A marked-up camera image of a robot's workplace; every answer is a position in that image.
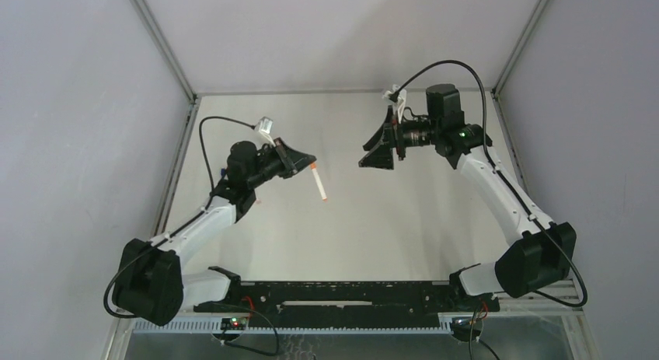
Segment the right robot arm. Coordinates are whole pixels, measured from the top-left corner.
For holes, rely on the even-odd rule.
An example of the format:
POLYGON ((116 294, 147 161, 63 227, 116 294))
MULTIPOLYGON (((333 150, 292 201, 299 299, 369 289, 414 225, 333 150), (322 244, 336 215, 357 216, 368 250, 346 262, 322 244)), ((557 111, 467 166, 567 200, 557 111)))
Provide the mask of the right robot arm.
POLYGON ((504 292, 519 298, 567 277, 576 232, 554 222, 514 182, 483 126, 465 122, 461 97, 452 84, 426 89, 427 114, 403 118, 401 96, 389 105, 379 129, 362 146, 361 168, 391 170, 412 147, 433 146, 476 189, 508 244, 495 261, 463 268, 449 277, 459 297, 504 292))

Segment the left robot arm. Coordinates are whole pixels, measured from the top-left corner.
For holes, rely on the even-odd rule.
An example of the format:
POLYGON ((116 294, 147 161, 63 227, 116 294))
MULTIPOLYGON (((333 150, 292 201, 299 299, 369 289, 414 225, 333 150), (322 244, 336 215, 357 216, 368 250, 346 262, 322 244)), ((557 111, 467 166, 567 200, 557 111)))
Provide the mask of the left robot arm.
POLYGON ((262 147, 236 142, 224 175, 193 216, 173 231, 126 244, 104 293, 105 308, 116 306, 123 318, 164 326, 184 309, 222 301, 230 286, 228 273, 209 267, 184 274, 184 267, 211 239, 244 217, 260 185, 275 177, 291 178, 315 162, 314 155, 291 148, 281 138, 262 147))

